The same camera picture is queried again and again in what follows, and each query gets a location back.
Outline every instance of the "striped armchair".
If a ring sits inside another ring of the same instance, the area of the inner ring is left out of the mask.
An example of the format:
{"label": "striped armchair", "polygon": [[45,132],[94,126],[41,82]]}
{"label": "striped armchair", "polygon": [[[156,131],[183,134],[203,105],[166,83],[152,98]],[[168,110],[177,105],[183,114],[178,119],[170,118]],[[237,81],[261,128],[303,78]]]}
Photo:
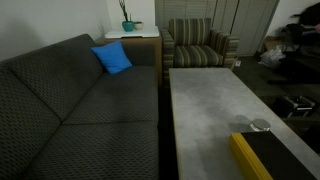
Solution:
{"label": "striped armchair", "polygon": [[169,68],[233,69],[239,39],[210,27],[210,18],[171,19],[169,30],[161,31],[165,86],[169,86]]}

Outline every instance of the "blue pillow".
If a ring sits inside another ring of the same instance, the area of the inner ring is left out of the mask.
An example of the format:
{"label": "blue pillow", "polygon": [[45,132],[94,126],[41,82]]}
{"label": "blue pillow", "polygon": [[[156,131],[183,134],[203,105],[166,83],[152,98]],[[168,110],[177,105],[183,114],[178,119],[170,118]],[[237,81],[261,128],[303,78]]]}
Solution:
{"label": "blue pillow", "polygon": [[110,74],[115,74],[132,66],[123,51],[120,40],[101,47],[93,47],[91,50],[98,56]]}

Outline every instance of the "table top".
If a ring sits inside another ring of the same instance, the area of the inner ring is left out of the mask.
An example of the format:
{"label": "table top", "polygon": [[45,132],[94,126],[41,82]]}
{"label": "table top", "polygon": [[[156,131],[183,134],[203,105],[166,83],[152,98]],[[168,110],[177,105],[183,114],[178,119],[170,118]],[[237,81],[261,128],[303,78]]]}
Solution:
{"label": "table top", "polygon": [[141,30],[125,32],[123,29],[111,30],[105,34],[106,39],[126,38],[126,37],[159,37],[160,33],[157,26],[145,26]]}
{"label": "table top", "polygon": [[170,69],[180,179],[243,179],[229,135],[264,119],[320,179],[320,157],[227,68]]}

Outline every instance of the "side table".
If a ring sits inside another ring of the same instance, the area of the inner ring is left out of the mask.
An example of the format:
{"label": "side table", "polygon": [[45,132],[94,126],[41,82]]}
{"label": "side table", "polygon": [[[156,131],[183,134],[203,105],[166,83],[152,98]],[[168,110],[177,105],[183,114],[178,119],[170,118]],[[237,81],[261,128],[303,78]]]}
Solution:
{"label": "side table", "polygon": [[144,28],[133,32],[113,30],[105,35],[104,44],[121,40],[123,44],[151,44],[155,47],[156,68],[158,74],[158,86],[162,86],[162,38],[158,27]]}

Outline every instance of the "sofa backrest cushion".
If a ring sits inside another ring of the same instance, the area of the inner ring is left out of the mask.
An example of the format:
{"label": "sofa backrest cushion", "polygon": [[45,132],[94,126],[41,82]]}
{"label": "sofa backrest cushion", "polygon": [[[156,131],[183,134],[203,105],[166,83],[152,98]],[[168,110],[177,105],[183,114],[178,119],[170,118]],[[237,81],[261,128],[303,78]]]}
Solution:
{"label": "sofa backrest cushion", "polygon": [[59,125],[48,106],[0,68],[0,179],[17,179]]}
{"label": "sofa backrest cushion", "polygon": [[208,44],[210,28],[210,18],[171,19],[169,21],[169,32],[177,46]]}
{"label": "sofa backrest cushion", "polygon": [[61,120],[68,116],[103,72],[85,41],[79,36],[7,62],[16,76]]}

